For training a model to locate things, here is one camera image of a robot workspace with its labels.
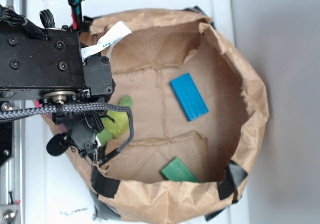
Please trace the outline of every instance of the brown paper bag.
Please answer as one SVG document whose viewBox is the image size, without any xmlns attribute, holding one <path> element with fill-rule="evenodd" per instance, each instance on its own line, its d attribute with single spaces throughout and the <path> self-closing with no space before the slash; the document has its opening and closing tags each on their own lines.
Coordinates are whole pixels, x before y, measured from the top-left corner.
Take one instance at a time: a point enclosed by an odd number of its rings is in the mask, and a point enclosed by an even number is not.
<svg viewBox="0 0 320 224">
<path fill-rule="evenodd" d="M 112 210 L 122 220 L 148 223 L 201 215 L 209 220 L 242 196 L 269 117 L 266 87 L 211 19 L 194 12 L 144 9 L 103 16 L 81 41 L 97 43 L 120 20 L 133 33 L 112 52 L 117 86 L 111 103 L 132 96 L 134 141 L 102 167 L 91 168 L 70 150 L 67 154 L 102 217 L 109 218 Z M 170 86 L 185 73 L 209 108 L 191 122 Z M 110 141 L 106 152 L 127 137 Z M 175 157 L 200 183 L 165 180 L 160 171 Z"/>
</svg>

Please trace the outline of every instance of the white ribbon cable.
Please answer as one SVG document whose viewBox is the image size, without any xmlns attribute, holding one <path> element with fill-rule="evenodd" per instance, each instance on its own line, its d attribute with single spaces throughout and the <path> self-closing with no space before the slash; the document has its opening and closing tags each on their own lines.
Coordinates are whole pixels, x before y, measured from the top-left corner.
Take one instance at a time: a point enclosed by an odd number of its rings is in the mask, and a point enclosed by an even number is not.
<svg viewBox="0 0 320 224">
<path fill-rule="evenodd" d="M 128 34 L 131 34 L 131 29 L 123 22 L 119 21 L 109 31 L 103 35 L 96 45 L 88 46 L 81 49 L 82 61 L 91 55 L 94 55 L 106 47 L 116 44 Z"/>
</svg>

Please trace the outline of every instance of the yellow-green plush toy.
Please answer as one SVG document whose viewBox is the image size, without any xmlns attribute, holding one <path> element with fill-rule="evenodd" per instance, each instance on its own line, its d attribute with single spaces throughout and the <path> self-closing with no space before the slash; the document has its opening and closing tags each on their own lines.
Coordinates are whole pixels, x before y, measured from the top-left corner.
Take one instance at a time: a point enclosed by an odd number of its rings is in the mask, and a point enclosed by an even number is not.
<svg viewBox="0 0 320 224">
<path fill-rule="evenodd" d="M 129 106 L 130 108 L 132 108 L 132 98 L 129 95 L 124 96 L 121 99 L 119 105 Z M 107 114 L 115 120 L 115 123 L 113 123 L 108 118 L 102 119 L 102 122 L 104 124 L 104 130 L 101 133 L 98 133 L 98 138 L 103 147 L 106 146 L 109 140 L 119 138 L 124 133 L 126 133 L 126 131 L 129 130 L 129 118 L 126 112 L 108 110 Z"/>
</svg>

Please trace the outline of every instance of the green wooden block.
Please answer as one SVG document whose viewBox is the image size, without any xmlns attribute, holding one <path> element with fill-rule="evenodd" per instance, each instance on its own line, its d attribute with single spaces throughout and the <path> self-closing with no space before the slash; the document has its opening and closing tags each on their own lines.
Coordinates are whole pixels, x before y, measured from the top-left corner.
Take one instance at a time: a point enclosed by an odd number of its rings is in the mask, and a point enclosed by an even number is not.
<svg viewBox="0 0 320 224">
<path fill-rule="evenodd" d="M 177 157 L 163 168 L 161 173 L 167 180 L 200 183 L 186 165 Z"/>
</svg>

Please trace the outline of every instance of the blue wooden block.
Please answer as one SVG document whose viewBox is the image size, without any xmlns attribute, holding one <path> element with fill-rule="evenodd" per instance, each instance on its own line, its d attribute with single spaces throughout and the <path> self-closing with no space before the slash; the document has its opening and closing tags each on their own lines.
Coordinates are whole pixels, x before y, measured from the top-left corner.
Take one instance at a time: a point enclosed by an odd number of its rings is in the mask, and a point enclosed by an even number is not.
<svg viewBox="0 0 320 224">
<path fill-rule="evenodd" d="M 189 73 L 172 80 L 171 86 L 189 121 L 209 112 Z"/>
</svg>

